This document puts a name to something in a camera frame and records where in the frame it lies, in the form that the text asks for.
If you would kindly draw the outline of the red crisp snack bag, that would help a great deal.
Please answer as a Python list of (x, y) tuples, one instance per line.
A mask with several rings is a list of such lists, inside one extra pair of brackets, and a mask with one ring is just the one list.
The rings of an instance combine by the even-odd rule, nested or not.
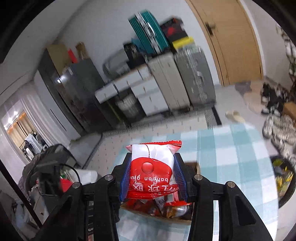
[(154, 200), (146, 200), (146, 199), (129, 199), (124, 207), (129, 210), (134, 210), (138, 212), (142, 212), (148, 215), (154, 216), (157, 213), (157, 207), (154, 203)]

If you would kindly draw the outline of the red white snack pack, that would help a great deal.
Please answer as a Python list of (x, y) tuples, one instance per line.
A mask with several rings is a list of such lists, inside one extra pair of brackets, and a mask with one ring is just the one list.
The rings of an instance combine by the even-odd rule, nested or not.
[(132, 144), (128, 199), (155, 199), (179, 190), (174, 177), (174, 154), (182, 147), (181, 140)]

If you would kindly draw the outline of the orange red oreo pack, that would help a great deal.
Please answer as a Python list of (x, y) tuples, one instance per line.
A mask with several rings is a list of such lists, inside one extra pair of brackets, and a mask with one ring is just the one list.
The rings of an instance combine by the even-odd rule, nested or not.
[(191, 212), (192, 204), (185, 201), (166, 202), (162, 209), (162, 216), (176, 219), (186, 216)]

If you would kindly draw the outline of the SF cardboard box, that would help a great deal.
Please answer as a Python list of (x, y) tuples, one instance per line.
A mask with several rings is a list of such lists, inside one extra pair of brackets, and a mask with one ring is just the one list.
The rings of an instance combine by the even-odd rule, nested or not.
[(162, 209), (163, 206), (166, 202), (174, 202), (174, 201), (184, 201), (184, 199), (181, 197), (181, 193), (180, 191), (175, 191), (174, 193), (165, 195), (165, 196), (160, 196), (154, 199), (146, 199), (146, 200), (154, 200), (154, 203), (157, 207), (157, 213), (152, 216), (152, 215), (148, 215), (142, 212), (138, 212), (138, 211), (134, 211), (134, 210), (129, 210), (127, 208), (124, 207), (124, 204), (121, 205), (121, 208), (127, 211), (130, 211), (132, 213), (144, 216), (144, 217), (153, 217), (154, 219), (157, 220), (161, 220), (161, 221), (169, 221), (169, 222), (176, 222), (176, 223), (181, 223), (181, 224), (186, 224), (186, 225), (190, 225), (191, 224), (191, 220), (192, 220), (192, 215), (193, 215), (193, 207), (194, 204), (192, 202), (187, 202), (187, 203), (191, 203), (192, 204), (192, 208), (191, 208), (191, 212), (188, 213), (186, 216), (183, 216), (181, 218), (176, 218), (176, 219), (168, 219), (162, 216)]

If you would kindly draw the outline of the black refrigerator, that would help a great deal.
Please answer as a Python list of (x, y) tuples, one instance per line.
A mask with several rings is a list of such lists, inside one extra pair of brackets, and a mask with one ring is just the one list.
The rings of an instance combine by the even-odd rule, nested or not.
[(95, 92), (104, 85), (105, 82), (89, 58), (64, 68), (60, 78), (55, 81), (56, 90), (88, 133), (115, 130), (126, 124), (126, 118), (119, 112), (114, 100), (99, 103), (96, 98)]

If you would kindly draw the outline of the pile of shoes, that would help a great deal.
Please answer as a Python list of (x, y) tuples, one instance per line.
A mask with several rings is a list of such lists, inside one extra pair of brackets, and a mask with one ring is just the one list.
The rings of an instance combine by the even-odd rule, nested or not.
[(269, 139), (281, 157), (295, 165), (295, 153), (288, 150), (286, 144), (295, 145), (295, 121), (283, 114), (284, 104), (289, 100), (289, 92), (281, 85), (264, 83), (260, 91), (261, 102), (265, 107), (261, 114), (266, 115), (262, 134)]

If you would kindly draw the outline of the woven laundry basket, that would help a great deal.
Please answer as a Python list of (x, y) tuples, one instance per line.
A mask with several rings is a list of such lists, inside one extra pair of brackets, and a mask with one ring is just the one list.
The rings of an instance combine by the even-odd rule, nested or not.
[(124, 97), (118, 95), (115, 98), (115, 103), (126, 119), (131, 123), (140, 121), (145, 117), (142, 106), (132, 93)]

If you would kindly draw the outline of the white drawer cabinet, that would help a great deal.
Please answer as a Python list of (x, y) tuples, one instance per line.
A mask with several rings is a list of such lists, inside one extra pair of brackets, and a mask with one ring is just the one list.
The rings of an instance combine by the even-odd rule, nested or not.
[(95, 97), (99, 103), (104, 103), (128, 89), (140, 102), (147, 116), (169, 110), (158, 84), (146, 64), (104, 85), (95, 92)]

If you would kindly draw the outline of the grey suitcase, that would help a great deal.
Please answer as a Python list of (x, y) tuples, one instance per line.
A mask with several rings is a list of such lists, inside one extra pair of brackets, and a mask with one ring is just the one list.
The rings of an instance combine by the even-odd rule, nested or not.
[(187, 45), (178, 49), (174, 58), (191, 104), (213, 107), (215, 88), (203, 50), (195, 44)]

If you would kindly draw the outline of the beige suitcase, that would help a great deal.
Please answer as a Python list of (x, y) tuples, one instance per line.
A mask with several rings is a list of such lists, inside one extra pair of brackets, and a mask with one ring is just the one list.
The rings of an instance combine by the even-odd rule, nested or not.
[(148, 61), (170, 111), (189, 108), (190, 101), (173, 53), (165, 53)]

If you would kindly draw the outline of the wooden door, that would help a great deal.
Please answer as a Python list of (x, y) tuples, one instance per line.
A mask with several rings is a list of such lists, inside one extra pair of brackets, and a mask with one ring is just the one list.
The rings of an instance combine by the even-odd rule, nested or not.
[(240, 1), (188, 1), (213, 55), (221, 85), (263, 78), (258, 42)]

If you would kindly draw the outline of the teal suitcase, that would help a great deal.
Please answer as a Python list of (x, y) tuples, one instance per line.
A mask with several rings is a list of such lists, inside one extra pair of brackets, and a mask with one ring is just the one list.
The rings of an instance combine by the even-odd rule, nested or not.
[(128, 21), (149, 55), (159, 55), (170, 49), (158, 21), (150, 11), (140, 11)]

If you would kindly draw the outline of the stacked shoe boxes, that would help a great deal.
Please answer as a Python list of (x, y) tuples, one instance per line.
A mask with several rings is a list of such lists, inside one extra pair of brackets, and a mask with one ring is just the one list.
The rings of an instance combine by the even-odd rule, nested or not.
[(194, 44), (194, 39), (186, 33), (183, 21), (180, 18), (170, 18), (160, 25), (172, 52), (190, 44)]

